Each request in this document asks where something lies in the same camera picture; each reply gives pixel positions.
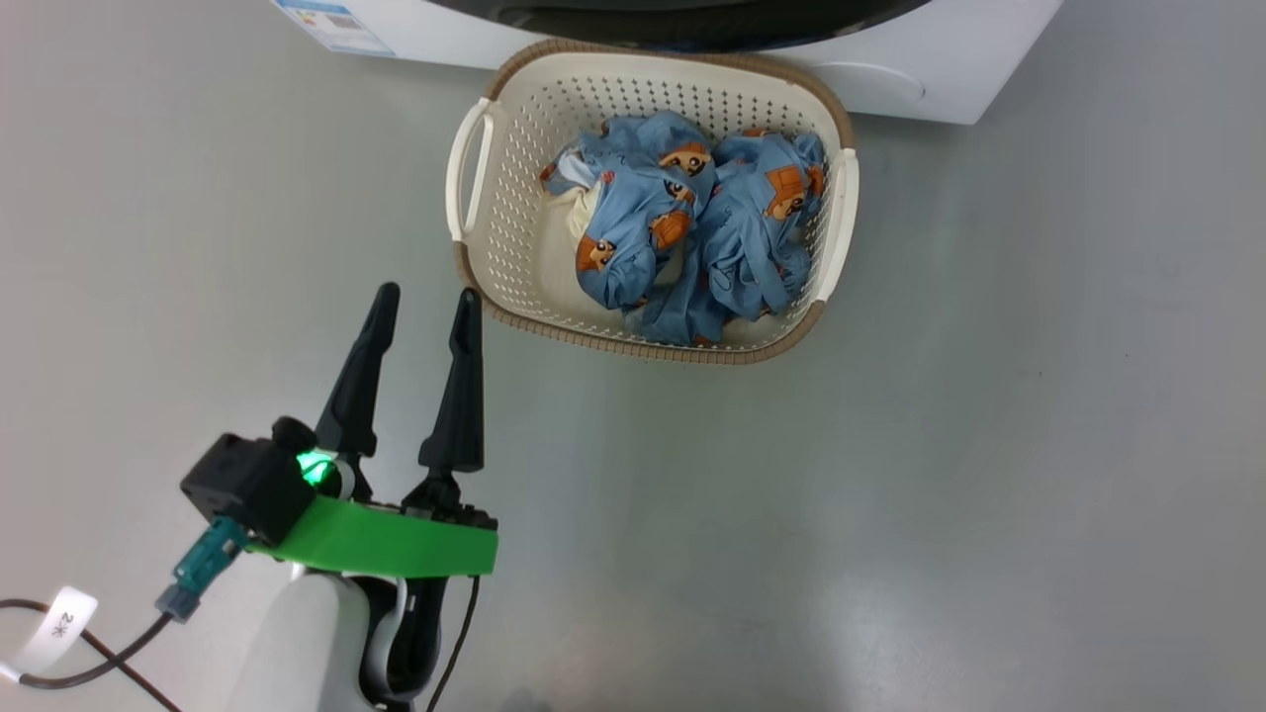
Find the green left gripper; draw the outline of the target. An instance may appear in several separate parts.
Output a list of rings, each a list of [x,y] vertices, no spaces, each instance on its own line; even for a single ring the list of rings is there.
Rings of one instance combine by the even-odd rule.
[[[330,389],[316,423],[322,450],[298,457],[316,499],[279,545],[249,544],[249,552],[311,569],[381,579],[487,576],[498,557],[498,519],[462,503],[453,473],[485,465],[484,303],[462,290],[449,333],[451,365],[430,435],[417,455],[429,470],[398,504],[330,497],[330,486],[351,481],[347,457],[377,451],[375,416],[384,359],[398,329],[400,288],[377,289],[365,323]]]

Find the blue cartoon print garment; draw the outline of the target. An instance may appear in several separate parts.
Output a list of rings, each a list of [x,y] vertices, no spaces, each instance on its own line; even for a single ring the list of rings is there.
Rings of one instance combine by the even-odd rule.
[[[718,345],[732,321],[785,312],[808,283],[800,234],[825,194],[823,141],[747,130],[724,136],[713,155],[717,182],[684,241],[679,277],[627,312],[627,327],[647,341]]]
[[[571,207],[579,288],[606,310],[633,310],[701,220],[717,162],[694,122],[662,110],[611,117],[580,133],[544,165],[539,182]]]

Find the black round washing machine door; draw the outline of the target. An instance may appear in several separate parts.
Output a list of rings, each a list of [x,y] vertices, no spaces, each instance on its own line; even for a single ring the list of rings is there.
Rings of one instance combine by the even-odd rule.
[[[536,35],[668,52],[761,52],[880,27],[932,0],[424,0]]]

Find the cream perforated laundry basket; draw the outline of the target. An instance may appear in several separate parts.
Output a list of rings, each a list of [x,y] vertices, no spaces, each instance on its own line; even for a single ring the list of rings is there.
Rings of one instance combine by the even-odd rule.
[[[777,315],[733,323],[715,346],[648,342],[585,296],[570,269],[563,208],[539,172],[566,141],[609,117],[674,110],[711,139],[732,130],[810,132],[825,144],[825,194],[804,239],[808,284]],[[808,68],[763,54],[674,54],[543,41],[498,68],[449,152],[446,217],[466,288],[494,319],[603,352],[722,366],[763,362],[814,327],[849,256],[860,207],[858,141],[841,96]]]

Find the white washing machine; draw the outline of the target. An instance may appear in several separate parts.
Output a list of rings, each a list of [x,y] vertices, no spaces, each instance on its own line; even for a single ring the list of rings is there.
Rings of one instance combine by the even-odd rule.
[[[498,68],[542,35],[424,0],[319,0],[349,9],[396,60]],[[909,14],[817,44],[765,49],[799,68],[863,62],[900,68],[925,89],[905,119],[975,125],[1063,0],[932,0]]]

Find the blue energy label sticker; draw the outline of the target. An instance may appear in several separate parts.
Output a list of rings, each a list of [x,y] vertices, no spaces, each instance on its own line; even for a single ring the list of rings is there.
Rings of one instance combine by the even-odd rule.
[[[272,0],[272,3],[330,52],[398,57],[343,5],[319,0]]]

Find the round white drain filter cover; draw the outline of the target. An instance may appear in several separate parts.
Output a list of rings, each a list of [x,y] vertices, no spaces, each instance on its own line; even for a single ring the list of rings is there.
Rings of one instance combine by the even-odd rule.
[[[849,111],[865,117],[909,118],[925,95],[924,85],[900,68],[846,60],[815,65],[812,72]]]

